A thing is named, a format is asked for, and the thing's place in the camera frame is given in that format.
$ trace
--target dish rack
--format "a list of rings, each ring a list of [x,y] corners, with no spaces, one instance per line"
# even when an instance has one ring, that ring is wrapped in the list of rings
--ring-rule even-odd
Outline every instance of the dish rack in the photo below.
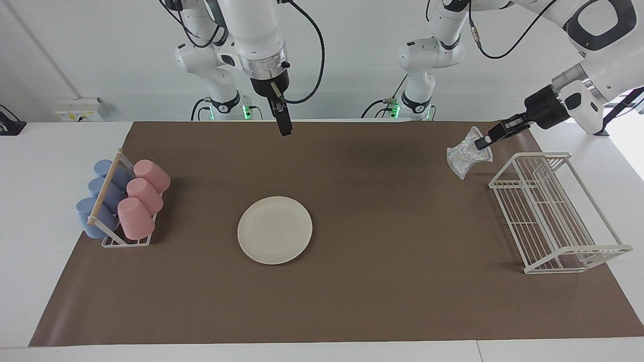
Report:
[[[569,153],[517,153],[489,183],[526,274],[583,272],[632,250],[623,245],[570,163]],[[614,238],[597,245],[555,173],[567,166]]]
[[[117,170],[117,167],[119,164],[122,164],[125,169],[134,176],[134,165],[132,162],[128,160],[125,155],[123,155],[123,149],[119,148],[117,151],[117,154],[114,156],[114,159],[112,160],[112,165],[109,167],[108,174],[105,176],[105,181],[103,182],[103,186],[100,189],[98,197],[96,197],[96,202],[94,203],[94,208],[91,210],[91,214],[88,217],[88,224],[92,226],[96,226],[99,229],[103,230],[104,233],[107,234],[105,238],[103,238],[103,241],[101,243],[101,246],[103,247],[139,247],[139,246],[148,246],[150,245],[150,240],[152,239],[152,234],[150,234],[147,238],[140,239],[140,240],[130,240],[127,238],[122,238],[120,237],[117,233],[114,231],[110,230],[109,227],[107,227],[102,221],[99,219],[99,211],[100,207],[103,204],[103,200],[105,200],[105,195],[108,192],[108,185],[112,181],[112,178],[114,177],[114,173]],[[157,214],[152,215],[152,221],[156,223],[156,216]]]

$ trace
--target white plate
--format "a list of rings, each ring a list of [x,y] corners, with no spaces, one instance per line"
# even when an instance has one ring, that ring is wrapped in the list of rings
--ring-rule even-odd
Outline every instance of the white plate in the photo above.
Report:
[[[282,264],[307,248],[313,221],[301,203],[283,196],[264,198],[241,216],[237,239],[241,249],[256,262]]]

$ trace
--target pink cup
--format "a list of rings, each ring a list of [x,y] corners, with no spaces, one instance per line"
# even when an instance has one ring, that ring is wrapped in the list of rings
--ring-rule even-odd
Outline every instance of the pink cup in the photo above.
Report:
[[[150,160],[141,160],[134,165],[134,174],[137,177],[145,178],[158,193],[162,193],[170,187],[170,176],[156,163]]]
[[[134,197],[128,197],[118,203],[118,219],[126,238],[130,240],[147,238],[155,230],[155,222],[152,221],[146,206]]]
[[[135,178],[128,182],[128,197],[141,200],[150,215],[158,213],[163,207],[163,199],[145,178]]]

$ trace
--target white wire rack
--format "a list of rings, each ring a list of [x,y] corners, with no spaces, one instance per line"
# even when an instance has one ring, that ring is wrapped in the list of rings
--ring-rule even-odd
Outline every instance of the white wire rack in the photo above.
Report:
[[[526,274],[583,272],[632,250],[623,245],[579,175],[569,153],[517,153],[489,183]],[[555,173],[567,166],[614,238],[597,245]]]

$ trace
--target plastic cup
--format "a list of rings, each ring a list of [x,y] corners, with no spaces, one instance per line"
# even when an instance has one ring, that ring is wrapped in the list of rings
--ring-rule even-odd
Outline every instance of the plastic cup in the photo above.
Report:
[[[94,173],[98,177],[105,177],[108,174],[109,168],[112,166],[112,161],[110,160],[100,160],[94,165]],[[116,171],[114,172],[114,177],[112,177],[112,184],[115,184],[121,191],[125,192],[128,188],[128,182],[132,180],[132,175],[121,165],[117,166]]]
[[[92,239],[103,239],[107,234],[96,225],[91,226],[87,223],[87,218],[90,217],[91,210],[94,208],[95,203],[96,198],[93,197],[82,199],[78,204],[76,204],[76,214],[78,215],[80,224],[82,225],[83,230],[85,230],[87,236]],[[105,205],[101,205],[98,218],[110,230],[114,231],[117,229],[118,220],[111,214]]]
[[[145,178],[135,178],[128,183],[128,197],[141,200],[150,215],[158,213],[163,207],[163,199]]]
[[[104,177],[97,177],[90,181],[90,183],[87,185],[87,190],[90,192],[90,196],[92,196],[93,198],[98,198],[100,189],[103,186],[104,182]],[[118,203],[123,201],[125,197],[126,196],[123,191],[121,191],[115,184],[110,182],[108,185],[108,191],[105,194],[105,198],[103,199],[103,205],[105,205],[112,214],[116,214]]]
[[[150,160],[141,160],[134,165],[134,174],[137,177],[145,178],[158,193],[162,193],[170,187],[170,176],[156,163]]]
[[[123,233],[130,240],[147,238],[155,230],[155,222],[141,200],[135,197],[118,203],[118,219]]]

